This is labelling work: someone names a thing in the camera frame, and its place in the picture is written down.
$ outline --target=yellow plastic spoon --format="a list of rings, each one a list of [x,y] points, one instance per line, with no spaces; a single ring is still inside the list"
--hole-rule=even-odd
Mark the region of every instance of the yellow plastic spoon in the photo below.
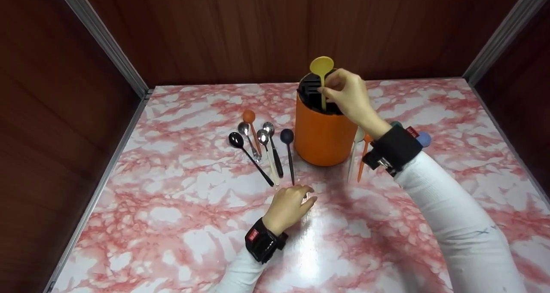
[[[329,57],[318,57],[311,61],[310,71],[321,79],[321,87],[324,87],[324,76],[334,68],[334,61]],[[323,111],[327,110],[327,99],[321,95]]]

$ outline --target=black handle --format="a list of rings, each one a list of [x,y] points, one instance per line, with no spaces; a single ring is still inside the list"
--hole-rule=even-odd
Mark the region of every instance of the black handle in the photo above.
[[[273,158],[274,158],[273,161],[275,161],[275,168],[277,168],[277,175],[279,175],[279,178],[283,178],[283,166],[281,165],[281,159],[279,158],[277,149],[275,149],[273,140],[271,140],[271,149],[273,149]]]
[[[290,177],[292,178],[292,185],[294,186],[294,165],[292,164],[292,154],[290,153],[290,145],[287,145],[288,150],[288,164],[290,165]]]
[[[267,181],[267,183],[269,183],[269,185],[273,187],[274,183],[273,183],[273,181],[271,180],[271,178],[269,178],[269,176],[267,176],[267,175],[263,172],[262,168],[260,168],[260,167],[258,166],[258,164],[256,164],[256,162],[254,162],[254,159],[250,156],[250,154],[248,154],[248,152],[246,152],[246,150],[243,149],[242,151],[244,151],[244,153],[246,153],[246,155],[248,156],[248,158],[250,159],[250,161],[252,161],[252,163],[256,166],[256,168],[262,173],[263,178],[265,178],[265,180]]]

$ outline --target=wrist strap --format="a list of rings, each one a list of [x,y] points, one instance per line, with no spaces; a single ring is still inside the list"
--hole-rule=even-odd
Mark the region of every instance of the wrist strap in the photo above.
[[[246,249],[255,260],[264,264],[271,259],[275,250],[283,250],[287,243],[288,235],[283,233],[276,236],[269,231],[260,218],[245,235]]]
[[[381,165],[391,176],[402,171],[422,150],[422,145],[399,126],[391,127],[379,140],[371,142],[371,146],[373,150],[367,152],[363,162],[373,170]]]

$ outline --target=white sleeve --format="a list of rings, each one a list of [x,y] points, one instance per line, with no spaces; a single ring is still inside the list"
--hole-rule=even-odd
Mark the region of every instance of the white sleeve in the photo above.
[[[420,152],[395,181],[432,228],[455,293],[523,293],[506,237],[483,208]]]
[[[212,293],[252,293],[266,266],[257,262],[244,247],[228,265],[226,274]]]

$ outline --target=brown wooden panel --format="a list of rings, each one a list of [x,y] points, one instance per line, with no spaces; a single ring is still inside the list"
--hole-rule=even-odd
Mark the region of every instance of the brown wooden panel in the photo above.
[[[550,194],[550,2],[475,86],[534,177]]]
[[[63,0],[0,11],[0,287],[39,292],[139,99]]]
[[[90,0],[149,86],[461,76],[516,0]]]

